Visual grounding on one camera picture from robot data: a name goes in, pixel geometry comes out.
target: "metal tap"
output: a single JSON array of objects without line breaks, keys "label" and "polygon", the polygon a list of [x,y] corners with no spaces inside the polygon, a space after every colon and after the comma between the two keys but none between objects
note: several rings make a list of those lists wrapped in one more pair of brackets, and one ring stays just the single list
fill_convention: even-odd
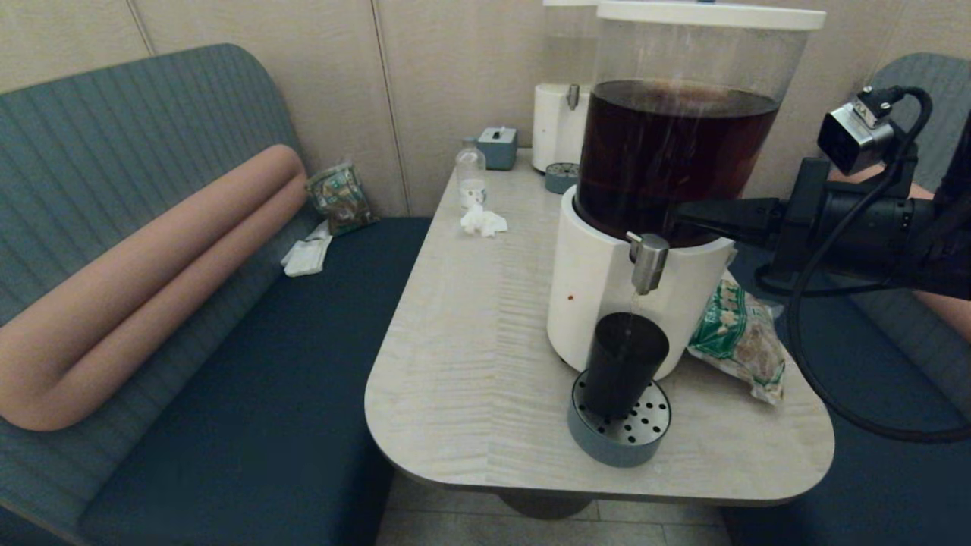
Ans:
[{"label": "metal tap", "polygon": [[671,247],[662,237],[652,233],[638,235],[628,231],[627,240],[630,241],[630,260],[634,262],[630,282],[634,284],[634,291],[645,295],[656,290],[660,284],[664,262]]}]

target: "crumpled napkin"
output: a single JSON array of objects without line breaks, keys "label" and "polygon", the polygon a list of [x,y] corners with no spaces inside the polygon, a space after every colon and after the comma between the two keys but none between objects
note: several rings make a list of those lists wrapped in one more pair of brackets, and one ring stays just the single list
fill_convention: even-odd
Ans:
[{"label": "crumpled napkin", "polygon": [[461,223],[462,229],[469,235],[475,235],[478,231],[483,237],[495,237],[496,233],[509,231],[506,219],[484,210],[479,203],[474,203],[469,207],[469,212],[462,217]]}]

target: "dark blue seat cushion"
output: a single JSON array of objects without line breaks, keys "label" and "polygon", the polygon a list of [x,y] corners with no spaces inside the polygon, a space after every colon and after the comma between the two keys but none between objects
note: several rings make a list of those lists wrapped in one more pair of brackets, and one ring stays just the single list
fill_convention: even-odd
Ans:
[{"label": "dark blue seat cushion", "polygon": [[392,468],[364,388],[428,220],[338,237],[282,277],[91,502],[99,544],[373,544]]},{"label": "dark blue seat cushion", "polygon": [[[767,255],[732,265],[746,289]],[[816,288],[833,288],[825,282]],[[950,402],[847,298],[806,300],[806,353],[820,381],[856,412],[897,427],[965,422]],[[783,321],[776,324],[787,338]],[[736,546],[965,544],[971,520],[971,442],[917,445],[861,430],[830,412],[829,473],[800,498],[770,508],[722,508]]]}]

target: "dark tea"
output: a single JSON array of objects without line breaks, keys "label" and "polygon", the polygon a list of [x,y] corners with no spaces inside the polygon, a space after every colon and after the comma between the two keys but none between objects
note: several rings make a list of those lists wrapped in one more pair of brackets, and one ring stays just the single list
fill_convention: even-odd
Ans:
[{"label": "dark tea", "polygon": [[615,81],[590,95],[575,206],[585,222],[624,238],[659,233],[672,247],[714,236],[672,225],[673,205],[734,199],[752,174],[779,104],[686,82]]}]

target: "drip tray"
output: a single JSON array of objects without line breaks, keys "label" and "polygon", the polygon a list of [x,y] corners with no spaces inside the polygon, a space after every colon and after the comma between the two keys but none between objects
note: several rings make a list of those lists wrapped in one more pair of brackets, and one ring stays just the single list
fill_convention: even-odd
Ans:
[{"label": "drip tray", "polygon": [[671,405],[654,381],[634,407],[620,416],[599,416],[584,403],[586,372],[573,384],[573,398],[567,416],[570,433],[594,459],[610,466],[637,466],[653,457],[661,438],[671,425]]}]

